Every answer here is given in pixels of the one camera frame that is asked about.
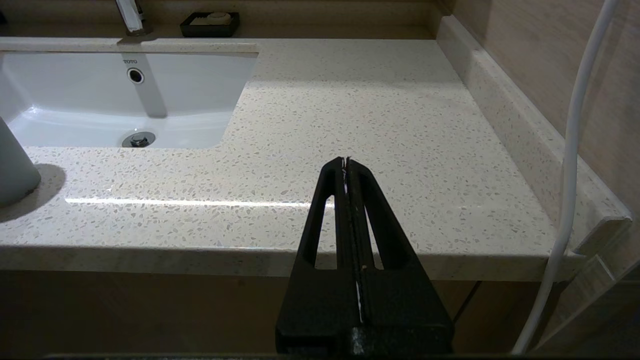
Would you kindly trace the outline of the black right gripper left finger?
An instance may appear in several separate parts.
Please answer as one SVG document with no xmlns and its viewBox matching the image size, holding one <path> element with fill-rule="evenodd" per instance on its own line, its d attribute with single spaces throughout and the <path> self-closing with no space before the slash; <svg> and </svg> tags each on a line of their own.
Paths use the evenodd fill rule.
<svg viewBox="0 0 640 360">
<path fill-rule="evenodd" d="M 346 160 L 325 164 L 311 201 L 294 266 L 276 322 L 276 348 L 284 354 L 345 353 L 362 323 L 355 239 L 346 187 Z M 336 268 L 316 268 L 327 199 L 334 198 Z"/>
</svg>

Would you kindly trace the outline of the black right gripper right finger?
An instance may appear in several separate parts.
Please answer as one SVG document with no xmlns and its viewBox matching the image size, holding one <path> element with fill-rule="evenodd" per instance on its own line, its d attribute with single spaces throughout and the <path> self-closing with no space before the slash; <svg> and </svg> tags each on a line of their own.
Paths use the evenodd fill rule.
<svg viewBox="0 0 640 360">
<path fill-rule="evenodd" d="M 347 160 L 358 259 L 355 356 L 451 354 L 454 326 L 372 171 Z"/>
</svg>

